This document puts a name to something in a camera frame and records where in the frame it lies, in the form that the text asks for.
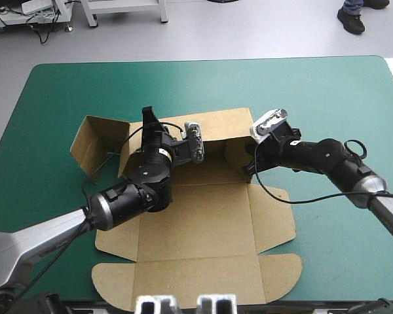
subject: person's foot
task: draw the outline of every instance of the person's foot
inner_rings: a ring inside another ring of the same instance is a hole
[[[387,7],[389,3],[390,0],[364,0],[364,7],[380,10]]]
[[[338,11],[338,20],[342,22],[343,28],[351,34],[359,35],[365,31],[365,26],[360,20],[360,14],[348,14],[342,8]]]

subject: cardboard panel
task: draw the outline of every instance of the cardboard panel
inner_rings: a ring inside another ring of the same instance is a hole
[[[289,199],[285,190],[268,189],[279,198]],[[248,184],[248,193],[257,254],[295,238],[291,206],[272,199],[258,184]]]
[[[285,296],[298,282],[303,263],[297,254],[259,256],[267,302]]]
[[[237,295],[239,304],[263,304],[265,294],[256,256],[197,258],[136,265],[134,295],[173,294],[182,308],[199,294]]]
[[[255,141],[251,137],[237,137],[235,139],[226,140],[224,158],[233,169],[242,172],[242,167],[248,165],[253,157],[245,151],[245,146],[254,144]]]
[[[223,152],[206,154],[200,165],[189,162],[172,170],[173,185],[244,183],[246,180],[243,172],[231,168],[224,160]]]
[[[198,122],[202,130],[202,139],[205,141],[218,141],[235,137],[250,136],[249,127],[253,124],[253,119],[249,108],[237,108],[210,113],[188,114],[185,116],[174,116],[160,119],[163,122],[175,123],[183,128],[185,122]],[[142,122],[130,124],[130,133],[142,126]],[[181,139],[179,131],[174,127],[169,127],[172,136]],[[129,153],[131,154],[141,146],[141,131],[139,131],[129,141]],[[126,165],[127,158],[124,156],[127,151],[122,152],[121,160]]]
[[[84,119],[79,128],[70,153],[87,174],[91,174],[103,162],[106,148],[88,117]]]
[[[92,280],[100,296],[119,309],[133,309],[135,264],[98,264],[92,269]]]
[[[87,174],[93,173],[128,134],[129,123],[118,120],[86,116],[81,124],[70,153]]]
[[[138,258],[140,217],[133,218],[110,231],[96,232],[95,246],[98,250],[129,260]]]
[[[175,186],[173,194],[169,208],[141,216],[138,261],[255,252],[246,184]]]
[[[88,116],[87,119],[108,150],[115,150],[128,135],[129,122],[99,116]]]

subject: cardboard box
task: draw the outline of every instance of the cardboard box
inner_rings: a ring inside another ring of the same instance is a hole
[[[295,223],[289,205],[250,184],[241,170],[251,160],[244,150],[253,143],[249,110],[161,120],[199,122],[205,161],[172,170],[174,201],[167,209],[98,231],[99,250],[136,263],[96,265],[96,290],[113,306],[129,311],[142,294],[173,294],[183,308],[194,307],[199,294],[236,294],[238,304],[264,304],[285,295],[299,279],[301,259],[296,254],[259,254],[293,239]],[[71,153],[90,173],[139,126],[141,122],[87,116]],[[125,144],[119,175],[136,167],[134,152],[140,143],[138,133]],[[285,191],[272,191],[288,199]]]

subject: green mat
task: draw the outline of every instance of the green mat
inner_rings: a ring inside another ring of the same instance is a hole
[[[159,117],[249,107],[257,118],[283,107],[306,141],[363,141],[365,162],[393,192],[393,78],[382,58],[49,64],[31,72],[0,142],[0,230],[80,207],[84,173],[69,148],[84,116],[137,121],[148,105]],[[90,191],[113,184],[116,173],[114,160]],[[293,200],[336,192],[311,173],[272,169],[261,177]],[[268,252],[303,259],[300,281],[285,300],[393,299],[393,239],[370,212],[344,198],[294,205],[293,212],[297,237]],[[100,262],[124,261],[97,251],[92,232],[72,244],[31,295],[98,300],[90,272]]]

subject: gray floor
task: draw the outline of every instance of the gray floor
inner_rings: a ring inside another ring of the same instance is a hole
[[[342,0],[239,0],[220,5],[182,0],[157,12],[100,16],[89,28],[75,5],[74,33],[51,34],[41,46],[26,29],[0,33],[0,137],[32,67],[90,61],[212,60],[349,56],[393,58],[393,0],[381,11],[365,8],[361,36],[336,19]]]

